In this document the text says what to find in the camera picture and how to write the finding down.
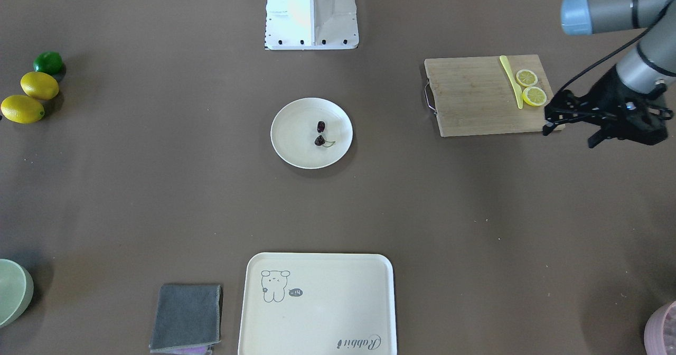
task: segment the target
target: gray folded towel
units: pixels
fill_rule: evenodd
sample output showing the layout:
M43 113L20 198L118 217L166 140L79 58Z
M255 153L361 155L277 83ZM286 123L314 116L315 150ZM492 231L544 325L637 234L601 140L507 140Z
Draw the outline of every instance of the gray folded towel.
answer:
M162 285L151 353L211 353L220 342L220 285Z

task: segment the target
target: cartoon bear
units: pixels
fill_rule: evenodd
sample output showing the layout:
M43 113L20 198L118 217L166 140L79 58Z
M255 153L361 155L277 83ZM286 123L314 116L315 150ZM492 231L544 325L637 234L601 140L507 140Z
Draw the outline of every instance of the cartoon bear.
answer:
M286 294L285 288L289 283L288 276L291 274L287 270L264 270L260 273L261 285L263 286L263 300L265 302L282 302Z

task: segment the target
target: yellow lemon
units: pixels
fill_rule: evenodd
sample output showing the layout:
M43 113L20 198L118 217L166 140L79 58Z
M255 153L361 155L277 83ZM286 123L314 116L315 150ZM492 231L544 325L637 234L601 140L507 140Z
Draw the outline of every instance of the yellow lemon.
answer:
M517 79L517 83L524 87L531 87L538 83L538 76L529 69L517 71L515 78Z
M32 71L21 78L21 88L29 97L49 100L59 93L59 83L51 75Z
M527 105L539 107L547 102L547 94L539 87L527 87L521 94Z
M44 117L44 107L40 102L26 95L11 95L2 101L0 111L8 120L21 124L30 124Z

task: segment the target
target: cutting board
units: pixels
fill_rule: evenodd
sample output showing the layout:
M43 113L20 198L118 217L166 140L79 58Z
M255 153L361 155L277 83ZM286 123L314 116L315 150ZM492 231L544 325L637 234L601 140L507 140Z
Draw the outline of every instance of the cutting board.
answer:
M530 69L551 100L553 92L538 55L507 56L516 73ZM442 137L541 132L543 107L517 107L500 57L425 59Z

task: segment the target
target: yellow knife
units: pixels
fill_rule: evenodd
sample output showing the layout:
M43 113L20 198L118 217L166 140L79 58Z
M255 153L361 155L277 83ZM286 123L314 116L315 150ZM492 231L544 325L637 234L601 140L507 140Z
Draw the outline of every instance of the yellow knife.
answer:
M512 66L509 65L509 59L505 57L504 55L500 55L500 63L502 64L502 68L505 69L505 73L507 73L507 78L509 78L509 81L512 83L512 88L514 89L514 97L517 99L517 107L519 109L523 109L523 99L521 98L521 86L517 83L517 80L514 79L514 73L512 72Z

